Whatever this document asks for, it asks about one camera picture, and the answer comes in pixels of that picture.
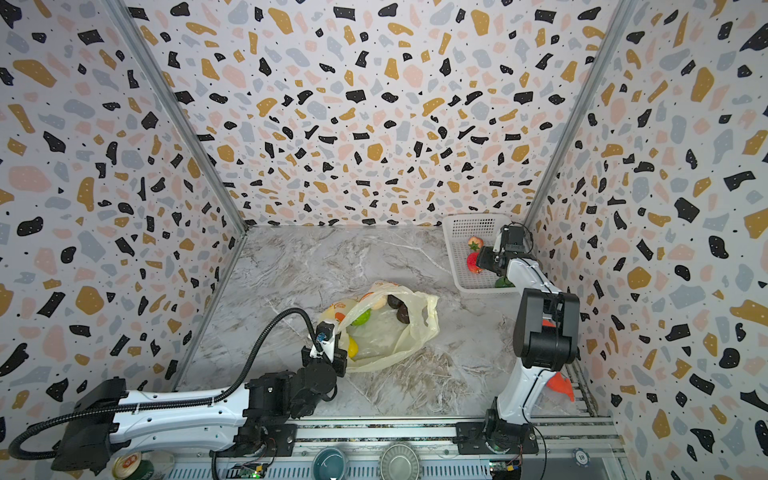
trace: white plastic basket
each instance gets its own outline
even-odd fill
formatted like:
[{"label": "white plastic basket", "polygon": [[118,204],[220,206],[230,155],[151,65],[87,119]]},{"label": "white plastic basket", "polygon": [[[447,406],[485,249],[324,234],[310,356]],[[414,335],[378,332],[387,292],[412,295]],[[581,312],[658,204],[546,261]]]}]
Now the white plastic basket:
[{"label": "white plastic basket", "polygon": [[460,214],[442,219],[442,232],[448,247],[453,283],[463,296],[485,296],[515,293],[516,289],[494,288],[498,276],[483,270],[472,273],[467,268],[470,237],[479,237],[488,247],[493,247],[496,236],[511,219],[502,214]]}]

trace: terrazzo patterned wall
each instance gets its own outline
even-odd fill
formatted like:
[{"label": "terrazzo patterned wall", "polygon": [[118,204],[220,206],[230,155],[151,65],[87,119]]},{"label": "terrazzo patterned wall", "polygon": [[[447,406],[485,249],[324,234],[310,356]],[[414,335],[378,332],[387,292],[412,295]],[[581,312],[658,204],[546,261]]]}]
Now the terrazzo patterned wall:
[{"label": "terrazzo patterned wall", "polygon": [[112,376],[169,389],[237,238],[101,4],[0,15],[0,477],[50,478],[10,440]]},{"label": "terrazzo patterned wall", "polygon": [[535,222],[638,478],[768,478],[765,2],[639,2]]},{"label": "terrazzo patterned wall", "polygon": [[608,0],[129,5],[248,224],[521,220],[613,14]]}]

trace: translucent yellow plastic bag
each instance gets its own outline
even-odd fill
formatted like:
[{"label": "translucent yellow plastic bag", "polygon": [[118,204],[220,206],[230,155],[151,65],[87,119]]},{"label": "translucent yellow plastic bag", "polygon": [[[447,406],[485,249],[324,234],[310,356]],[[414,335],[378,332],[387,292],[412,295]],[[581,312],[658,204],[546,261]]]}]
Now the translucent yellow plastic bag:
[{"label": "translucent yellow plastic bag", "polygon": [[[387,304],[388,295],[396,296],[408,307],[410,324],[397,320],[396,310]],[[341,332],[342,349],[350,350],[350,336],[357,345],[357,354],[347,360],[347,372],[373,372],[411,356],[440,333],[438,299],[396,283],[377,281],[360,298],[341,299],[328,307],[319,321],[339,323],[337,332]],[[370,319],[362,325],[352,325],[368,309]]]}]

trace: gray marble surface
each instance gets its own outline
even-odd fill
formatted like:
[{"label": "gray marble surface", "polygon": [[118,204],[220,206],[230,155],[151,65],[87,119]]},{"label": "gray marble surface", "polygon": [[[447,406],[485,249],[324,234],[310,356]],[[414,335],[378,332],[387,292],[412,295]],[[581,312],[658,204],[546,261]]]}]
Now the gray marble surface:
[{"label": "gray marble surface", "polygon": [[[425,227],[256,227],[180,390],[227,386],[264,326],[291,306],[314,320],[332,302],[365,293],[376,280],[440,297],[440,334],[403,362],[339,379],[317,415],[483,415],[514,365],[512,330],[519,295],[466,299],[455,288],[442,229]],[[278,324],[249,378],[301,367],[309,345],[298,316]],[[534,415],[578,415],[576,404],[545,389]]]}]

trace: green can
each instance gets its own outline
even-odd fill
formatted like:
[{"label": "green can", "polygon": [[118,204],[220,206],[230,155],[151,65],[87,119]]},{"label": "green can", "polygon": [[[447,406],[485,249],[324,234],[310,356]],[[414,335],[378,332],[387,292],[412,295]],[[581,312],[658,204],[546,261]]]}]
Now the green can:
[{"label": "green can", "polygon": [[141,452],[136,452],[115,460],[112,466],[114,480],[150,480],[154,465],[141,456]]}]

